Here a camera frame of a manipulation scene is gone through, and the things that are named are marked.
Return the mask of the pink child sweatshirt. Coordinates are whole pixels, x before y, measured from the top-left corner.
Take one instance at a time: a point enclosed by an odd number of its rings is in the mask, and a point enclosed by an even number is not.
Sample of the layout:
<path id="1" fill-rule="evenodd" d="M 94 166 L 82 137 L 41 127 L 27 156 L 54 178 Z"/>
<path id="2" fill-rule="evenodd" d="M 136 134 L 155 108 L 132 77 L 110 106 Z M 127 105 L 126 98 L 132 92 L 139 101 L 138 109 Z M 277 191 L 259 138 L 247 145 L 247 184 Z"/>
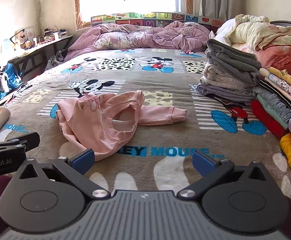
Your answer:
<path id="1" fill-rule="evenodd" d="M 61 100 L 56 118 L 64 137 L 77 152 L 88 148 L 94 159 L 105 159 L 129 142 L 137 127 L 172 125 L 186 120 L 187 111 L 175 106 L 146 106 L 141 90 L 121 94 L 88 93 Z"/>

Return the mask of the Mickey Mouse fleece blanket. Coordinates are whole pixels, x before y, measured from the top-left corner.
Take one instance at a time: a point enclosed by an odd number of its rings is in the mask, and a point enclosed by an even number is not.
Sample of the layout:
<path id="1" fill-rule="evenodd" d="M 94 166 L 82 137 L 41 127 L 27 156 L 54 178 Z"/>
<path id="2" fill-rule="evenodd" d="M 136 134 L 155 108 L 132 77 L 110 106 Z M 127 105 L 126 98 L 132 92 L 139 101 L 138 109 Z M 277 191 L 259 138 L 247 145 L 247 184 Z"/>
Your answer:
<path id="1" fill-rule="evenodd" d="M 261 161 L 291 199 L 291 135 L 252 90 L 201 94 L 206 59 L 178 50 L 96 51 L 25 83 L 5 106 L 0 142 L 31 132 L 38 161 L 95 152 L 88 178 L 113 192 L 172 190 L 199 178 L 195 152 Z"/>

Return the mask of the red folded garment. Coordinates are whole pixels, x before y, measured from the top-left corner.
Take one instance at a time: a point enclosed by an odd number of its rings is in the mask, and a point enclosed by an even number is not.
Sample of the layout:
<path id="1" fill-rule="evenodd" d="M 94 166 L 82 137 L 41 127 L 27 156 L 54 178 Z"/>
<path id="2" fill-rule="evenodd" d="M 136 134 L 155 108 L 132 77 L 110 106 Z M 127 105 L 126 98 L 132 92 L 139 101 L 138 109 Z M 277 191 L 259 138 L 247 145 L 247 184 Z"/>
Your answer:
<path id="1" fill-rule="evenodd" d="M 260 120 L 265 127 L 277 138 L 281 139 L 288 133 L 271 115 L 269 115 L 258 100 L 254 100 L 250 104 L 252 113 Z"/>

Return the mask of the blue plastic bag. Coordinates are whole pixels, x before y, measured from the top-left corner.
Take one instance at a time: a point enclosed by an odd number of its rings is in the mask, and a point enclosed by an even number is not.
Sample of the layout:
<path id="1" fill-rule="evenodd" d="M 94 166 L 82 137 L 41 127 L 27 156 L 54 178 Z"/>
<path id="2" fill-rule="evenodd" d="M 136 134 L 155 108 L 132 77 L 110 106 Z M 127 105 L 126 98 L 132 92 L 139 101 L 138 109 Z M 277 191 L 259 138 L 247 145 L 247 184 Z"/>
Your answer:
<path id="1" fill-rule="evenodd" d="M 7 63 L 4 67 L 0 65 L 0 100 L 22 85 L 22 80 L 17 74 L 14 65 Z"/>

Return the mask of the lilac grey folded blanket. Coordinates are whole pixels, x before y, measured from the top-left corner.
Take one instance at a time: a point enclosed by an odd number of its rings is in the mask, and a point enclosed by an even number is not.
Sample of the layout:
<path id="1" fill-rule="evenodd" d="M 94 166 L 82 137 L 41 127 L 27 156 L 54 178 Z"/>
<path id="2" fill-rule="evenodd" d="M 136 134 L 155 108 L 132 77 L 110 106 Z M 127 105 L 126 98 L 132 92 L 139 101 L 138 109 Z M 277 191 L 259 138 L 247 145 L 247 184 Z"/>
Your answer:
<path id="1" fill-rule="evenodd" d="M 204 96 L 212 95 L 228 101 L 244 103 L 246 105 L 249 105 L 250 102 L 254 101 L 257 97 L 256 93 L 250 88 L 237 90 L 199 83 L 196 90 L 199 94 Z"/>

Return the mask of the teal folded garment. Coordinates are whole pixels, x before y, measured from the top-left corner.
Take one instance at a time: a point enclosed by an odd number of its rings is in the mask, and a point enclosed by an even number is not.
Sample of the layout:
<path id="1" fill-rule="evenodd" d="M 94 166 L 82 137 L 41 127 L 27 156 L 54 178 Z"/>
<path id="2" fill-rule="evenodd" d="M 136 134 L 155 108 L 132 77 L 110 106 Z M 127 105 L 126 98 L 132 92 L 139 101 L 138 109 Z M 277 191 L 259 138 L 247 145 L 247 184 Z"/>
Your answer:
<path id="1" fill-rule="evenodd" d="M 263 96 L 261 96 L 261 94 L 257 95 L 257 100 L 271 117 L 273 117 L 284 129 L 288 129 L 288 123 L 291 119 L 291 110 L 285 105 L 280 106 L 280 109 L 275 109 L 265 98 L 263 98 Z"/>

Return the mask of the beige patterned folded blanket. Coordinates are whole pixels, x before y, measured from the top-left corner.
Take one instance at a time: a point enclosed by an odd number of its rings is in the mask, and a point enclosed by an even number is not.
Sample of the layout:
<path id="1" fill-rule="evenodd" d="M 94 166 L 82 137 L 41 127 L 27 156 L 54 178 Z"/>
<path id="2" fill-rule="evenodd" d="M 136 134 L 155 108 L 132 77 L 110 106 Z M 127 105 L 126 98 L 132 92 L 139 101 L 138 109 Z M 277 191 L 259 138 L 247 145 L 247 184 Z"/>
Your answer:
<path id="1" fill-rule="evenodd" d="M 203 76 L 200 78 L 200 83 L 234 90 L 244 90 L 254 87 L 253 85 L 236 79 L 226 71 L 210 63 L 206 64 Z"/>

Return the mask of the black side desk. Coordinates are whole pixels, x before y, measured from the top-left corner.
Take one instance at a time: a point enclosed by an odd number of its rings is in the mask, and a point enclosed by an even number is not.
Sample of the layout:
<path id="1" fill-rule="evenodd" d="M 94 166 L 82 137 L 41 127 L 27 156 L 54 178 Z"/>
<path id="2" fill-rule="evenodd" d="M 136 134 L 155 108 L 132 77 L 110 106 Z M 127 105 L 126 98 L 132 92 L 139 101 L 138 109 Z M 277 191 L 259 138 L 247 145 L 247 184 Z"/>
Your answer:
<path id="1" fill-rule="evenodd" d="M 73 35 L 68 35 L 58 40 L 40 44 L 26 50 L 22 55 L 12 57 L 7 63 L 12 63 L 17 74 L 24 78 L 37 69 L 44 70 L 48 63 L 49 54 L 53 53 L 55 55 L 60 50 L 66 50 L 71 44 L 73 37 Z"/>

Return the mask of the dark grey folded blanket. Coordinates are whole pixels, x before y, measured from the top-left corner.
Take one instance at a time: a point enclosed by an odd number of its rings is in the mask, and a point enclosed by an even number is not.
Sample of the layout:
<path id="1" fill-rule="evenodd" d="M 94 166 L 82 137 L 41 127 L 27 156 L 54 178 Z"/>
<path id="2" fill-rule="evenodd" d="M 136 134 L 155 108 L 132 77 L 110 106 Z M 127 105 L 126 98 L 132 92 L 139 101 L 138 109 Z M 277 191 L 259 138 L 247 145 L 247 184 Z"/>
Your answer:
<path id="1" fill-rule="evenodd" d="M 262 65 L 254 54 L 245 53 L 212 38 L 207 40 L 207 48 L 210 64 L 242 81 L 248 87 L 258 85 Z"/>

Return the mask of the crumpled purple quilt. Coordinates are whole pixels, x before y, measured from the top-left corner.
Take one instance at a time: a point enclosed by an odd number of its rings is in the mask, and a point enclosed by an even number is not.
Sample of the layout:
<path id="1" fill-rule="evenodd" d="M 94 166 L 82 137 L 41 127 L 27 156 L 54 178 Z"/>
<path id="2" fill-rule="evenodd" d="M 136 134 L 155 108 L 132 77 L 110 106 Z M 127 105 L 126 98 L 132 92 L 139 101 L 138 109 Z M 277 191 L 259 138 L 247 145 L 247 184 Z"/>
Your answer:
<path id="1" fill-rule="evenodd" d="M 67 49 L 65 61 L 99 50 L 159 48 L 203 51 L 209 34 L 209 29 L 192 22 L 174 21 L 165 27 L 103 23 L 84 32 Z"/>

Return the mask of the cream rumpled quilt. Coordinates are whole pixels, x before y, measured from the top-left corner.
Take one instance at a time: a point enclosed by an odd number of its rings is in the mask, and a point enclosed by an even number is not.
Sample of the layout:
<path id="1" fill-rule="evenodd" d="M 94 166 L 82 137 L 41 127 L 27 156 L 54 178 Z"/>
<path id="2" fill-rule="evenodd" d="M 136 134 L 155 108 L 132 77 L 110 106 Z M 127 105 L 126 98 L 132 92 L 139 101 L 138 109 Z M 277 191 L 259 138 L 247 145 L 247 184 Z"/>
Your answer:
<path id="1" fill-rule="evenodd" d="M 227 38 L 231 43 L 246 44 L 255 51 L 291 46 L 291 26 L 273 25 L 265 16 L 240 14 L 235 17 L 235 25 Z"/>

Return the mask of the colourful alphabet headboard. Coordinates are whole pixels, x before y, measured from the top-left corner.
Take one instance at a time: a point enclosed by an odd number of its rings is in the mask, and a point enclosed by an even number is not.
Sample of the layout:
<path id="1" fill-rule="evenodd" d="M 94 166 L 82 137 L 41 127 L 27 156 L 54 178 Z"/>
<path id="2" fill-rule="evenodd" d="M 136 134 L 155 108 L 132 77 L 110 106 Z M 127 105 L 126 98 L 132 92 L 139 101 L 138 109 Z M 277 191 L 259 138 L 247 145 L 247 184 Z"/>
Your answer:
<path id="1" fill-rule="evenodd" d="M 205 27 L 210 26 L 214 29 L 220 27 L 224 23 L 224 21 L 220 19 L 183 14 L 180 12 L 150 12 L 147 14 L 127 12 L 91 17 L 92 25 L 101 23 L 116 23 L 142 25 L 148 27 L 165 27 L 174 21 L 198 23 Z"/>

